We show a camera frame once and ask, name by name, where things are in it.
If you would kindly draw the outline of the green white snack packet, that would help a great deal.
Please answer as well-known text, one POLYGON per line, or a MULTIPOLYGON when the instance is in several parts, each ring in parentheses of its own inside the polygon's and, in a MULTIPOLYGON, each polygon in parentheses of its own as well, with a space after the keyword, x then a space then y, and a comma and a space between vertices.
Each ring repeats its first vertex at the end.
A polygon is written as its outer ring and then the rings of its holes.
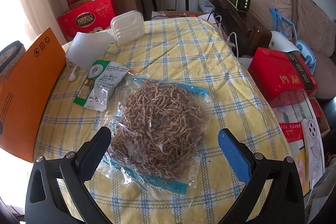
POLYGON ((114 90, 129 70, 115 61, 96 60, 79 89, 74 104, 90 110, 105 111, 114 90))

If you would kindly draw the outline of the clear bag of dried herbs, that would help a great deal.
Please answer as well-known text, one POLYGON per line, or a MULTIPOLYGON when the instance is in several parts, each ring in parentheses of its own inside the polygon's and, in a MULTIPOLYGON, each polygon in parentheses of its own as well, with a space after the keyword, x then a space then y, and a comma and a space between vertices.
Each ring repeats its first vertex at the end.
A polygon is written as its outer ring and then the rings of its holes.
POLYGON ((210 92, 197 85, 128 77, 113 95, 105 125, 108 171, 153 192, 180 196, 197 185, 201 147, 210 123, 210 92))

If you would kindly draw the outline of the pink quilted oven mitt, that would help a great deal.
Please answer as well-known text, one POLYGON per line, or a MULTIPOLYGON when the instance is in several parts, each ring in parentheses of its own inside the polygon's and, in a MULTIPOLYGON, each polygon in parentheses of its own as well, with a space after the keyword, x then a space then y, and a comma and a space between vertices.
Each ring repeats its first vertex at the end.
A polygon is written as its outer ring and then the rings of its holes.
POLYGON ((1 78, 9 76, 25 52, 24 45, 18 40, 9 44, 1 51, 1 78))

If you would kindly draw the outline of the orange cardboard box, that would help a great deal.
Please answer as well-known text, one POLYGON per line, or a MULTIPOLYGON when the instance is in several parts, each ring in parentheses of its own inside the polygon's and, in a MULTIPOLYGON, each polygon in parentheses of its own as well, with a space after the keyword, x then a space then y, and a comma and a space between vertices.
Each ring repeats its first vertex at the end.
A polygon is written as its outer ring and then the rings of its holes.
POLYGON ((1 149, 32 162, 50 93, 66 63, 51 28, 38 36, 1 89, 1 149))

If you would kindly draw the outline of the white plastic soap box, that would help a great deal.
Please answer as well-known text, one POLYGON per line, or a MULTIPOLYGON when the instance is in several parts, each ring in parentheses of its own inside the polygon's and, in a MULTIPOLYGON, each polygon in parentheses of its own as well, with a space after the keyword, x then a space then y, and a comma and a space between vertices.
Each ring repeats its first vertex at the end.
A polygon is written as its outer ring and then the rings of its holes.
POLYGON ((110 27, 118 45, 132 42, 145 34, 143 15, 136 10, 114 17, 110 22, 110 27))

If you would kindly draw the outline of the open box of clutter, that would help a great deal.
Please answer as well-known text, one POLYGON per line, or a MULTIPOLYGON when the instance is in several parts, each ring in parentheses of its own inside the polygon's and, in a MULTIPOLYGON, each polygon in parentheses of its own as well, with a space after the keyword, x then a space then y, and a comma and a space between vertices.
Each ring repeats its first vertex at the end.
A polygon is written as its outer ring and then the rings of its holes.
POLYGON ((182 18, 182 17, 199 17, 204 15, 203 12, 191 12, 191 11, 158 11, 152 12, 151 20, 162 20, 168 18, 182 18))

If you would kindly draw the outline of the clear plastic box under gift box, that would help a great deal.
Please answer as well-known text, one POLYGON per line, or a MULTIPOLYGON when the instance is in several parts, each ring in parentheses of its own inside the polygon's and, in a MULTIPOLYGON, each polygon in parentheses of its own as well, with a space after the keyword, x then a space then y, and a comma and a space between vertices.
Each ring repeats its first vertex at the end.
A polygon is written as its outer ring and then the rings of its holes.
POLYGON ((303 139, 305 133, 319 133, 316 116, 311 102, 305 93, 295 95, 281 95, 270 104, 276 122, 276 133, 283 137, 303 139))

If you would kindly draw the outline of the translucent white plastic cup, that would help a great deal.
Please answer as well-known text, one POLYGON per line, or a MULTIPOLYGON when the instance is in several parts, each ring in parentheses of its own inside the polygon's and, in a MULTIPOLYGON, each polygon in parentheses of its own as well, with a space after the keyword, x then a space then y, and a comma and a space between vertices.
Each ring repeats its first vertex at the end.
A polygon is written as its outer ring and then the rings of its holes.
POLYGON ((98 57, 116 40, 106 32, 77 32, 66 53, 66 59, 88 71, 98 57))

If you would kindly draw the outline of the brown wooden sofa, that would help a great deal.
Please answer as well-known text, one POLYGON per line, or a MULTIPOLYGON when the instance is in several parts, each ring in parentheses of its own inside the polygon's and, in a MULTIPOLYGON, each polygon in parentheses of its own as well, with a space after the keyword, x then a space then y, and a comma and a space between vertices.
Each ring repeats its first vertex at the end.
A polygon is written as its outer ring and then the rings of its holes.
POLYGON ((311 49, 316 98, 335 97, 335 22, 313 0, 211 0, 251 14, 262 27, 311 49))

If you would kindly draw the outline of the red Ferrero gift bag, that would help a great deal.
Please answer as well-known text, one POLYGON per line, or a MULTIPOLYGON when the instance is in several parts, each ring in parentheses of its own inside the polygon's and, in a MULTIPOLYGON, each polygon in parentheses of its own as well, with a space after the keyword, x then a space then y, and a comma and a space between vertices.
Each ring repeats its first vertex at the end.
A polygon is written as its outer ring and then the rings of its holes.
POLYGON ((95 33, 110 28, 110 22, 116 15, 114 0, 92 0, 64 13, 57 21, 69 42, 78 32, 95 33))

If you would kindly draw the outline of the white wired earphones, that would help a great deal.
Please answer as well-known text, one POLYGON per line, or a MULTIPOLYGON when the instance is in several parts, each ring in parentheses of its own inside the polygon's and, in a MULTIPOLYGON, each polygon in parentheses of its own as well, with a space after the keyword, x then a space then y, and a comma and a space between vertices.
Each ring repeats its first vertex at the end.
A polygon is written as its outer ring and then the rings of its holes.
POLYGON ((66 60, 66 65, 67 65, 68 70, 71 72, 70 76, 68 77, 68 80, 70 82, 74 82, 77 78, 76 72, 79 69, 79 67, 75 65, 74 63, 72 63, 69 59, 66 60))

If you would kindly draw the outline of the small blue white box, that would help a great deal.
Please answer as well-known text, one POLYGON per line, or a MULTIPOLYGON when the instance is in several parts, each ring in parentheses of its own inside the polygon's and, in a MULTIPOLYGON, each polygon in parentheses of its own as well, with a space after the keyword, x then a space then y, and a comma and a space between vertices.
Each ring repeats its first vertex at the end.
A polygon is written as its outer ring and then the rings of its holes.
POLYGON ((208 0, 198 0, 198 11, 210 14, 215 10, 215 6, 208 0))

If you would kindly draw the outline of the red Chinese gift box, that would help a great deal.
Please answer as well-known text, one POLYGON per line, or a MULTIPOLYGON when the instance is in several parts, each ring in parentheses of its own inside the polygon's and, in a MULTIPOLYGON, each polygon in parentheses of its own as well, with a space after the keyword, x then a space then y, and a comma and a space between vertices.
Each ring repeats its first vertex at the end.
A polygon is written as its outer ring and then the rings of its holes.
POLYGON ((302 57, 294 53, 259 47, 248 72, 273 108, 303 102, 318 88, 302 57))

